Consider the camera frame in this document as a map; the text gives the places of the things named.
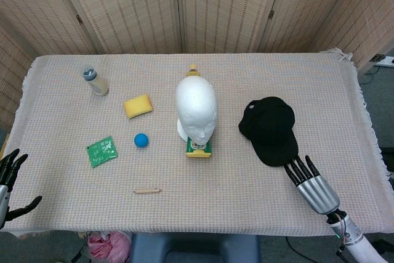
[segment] yellow sponge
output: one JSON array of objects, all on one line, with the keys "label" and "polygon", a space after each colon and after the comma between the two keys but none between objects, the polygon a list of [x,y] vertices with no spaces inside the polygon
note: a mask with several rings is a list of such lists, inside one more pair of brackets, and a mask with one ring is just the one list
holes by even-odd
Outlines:
[{"label": "yellow sponge", "polygon": [[140,95],[134,99],[127,100],[123,103],[124,110],[128,118],[136,117],[139,114],[150,112],[153,110],[148,95]]}]

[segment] robotic hand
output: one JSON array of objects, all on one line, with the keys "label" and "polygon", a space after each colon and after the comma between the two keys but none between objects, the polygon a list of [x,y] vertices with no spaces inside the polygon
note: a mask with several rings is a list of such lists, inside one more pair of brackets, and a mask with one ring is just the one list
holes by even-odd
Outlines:
[{"label": "robotic hand", "polygon": [[339,248],[337,255],[343,261],[348,262],[341,254],[346,246],[359,263],[387,263],[372,247],[349,215],[339,210],[340,200],[337,193],[323,179],[309,156],[305,157],[309,169],[299,156],[295,160],[298,166],[292,160],[284,166],[284,169],[312,210],[318,214],[327,215],[327,223],[342,240],[342,246]]},{"label": "robotic hand", "polygon": [[37,196],[28,206],[10,211],[8,202],[12,187],[17,180],[20,166],[27,159],[27,154],[24,154],[14,161],[18,153],[19,149],[16,149],[0,161],[0,229],[4,227],[6,221],[11,221],[32,211],[42,199],[42,196]]}]

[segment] pink bag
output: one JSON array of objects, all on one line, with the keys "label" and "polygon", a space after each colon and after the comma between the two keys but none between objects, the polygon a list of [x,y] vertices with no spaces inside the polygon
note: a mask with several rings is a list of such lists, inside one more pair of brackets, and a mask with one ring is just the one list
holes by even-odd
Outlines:
[{"label": "pink bag", "polygon": [[122,232],[93,232],[87,238],[84,255],[94,263],[127,263],[131,239]]}]

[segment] blue ball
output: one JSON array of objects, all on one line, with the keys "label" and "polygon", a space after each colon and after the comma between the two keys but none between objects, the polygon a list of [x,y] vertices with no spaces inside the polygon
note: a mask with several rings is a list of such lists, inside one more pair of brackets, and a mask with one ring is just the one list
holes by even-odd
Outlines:
[{"label": "blue ball", "polygon": [[136,144],[136,146],[142,148],[148,145],[149,139],[147,135],[141,133],[134,137],[134,143]]}]

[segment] black baseball cap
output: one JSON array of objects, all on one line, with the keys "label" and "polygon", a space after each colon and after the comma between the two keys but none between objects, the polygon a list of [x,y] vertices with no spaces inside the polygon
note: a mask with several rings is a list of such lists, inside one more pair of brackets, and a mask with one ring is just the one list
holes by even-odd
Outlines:
[{"label": "black baseball cap", "polygon": [[292,131],[293,109],[282,99],[267,97],[251,101],[238,127],[253,144],[260,160],[268,166],[284,166],[298,155]]}]

